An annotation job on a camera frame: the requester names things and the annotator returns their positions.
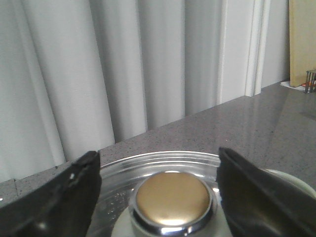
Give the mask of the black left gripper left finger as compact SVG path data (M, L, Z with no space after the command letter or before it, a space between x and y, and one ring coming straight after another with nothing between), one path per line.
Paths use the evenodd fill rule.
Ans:
M2 237L84 237L100 195L100 154L89 151L49 182L0 209Z

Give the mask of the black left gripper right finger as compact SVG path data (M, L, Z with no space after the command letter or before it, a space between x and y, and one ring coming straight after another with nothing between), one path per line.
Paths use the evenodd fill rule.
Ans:
M216 182L234 237L314 237L316 199L220 147Z

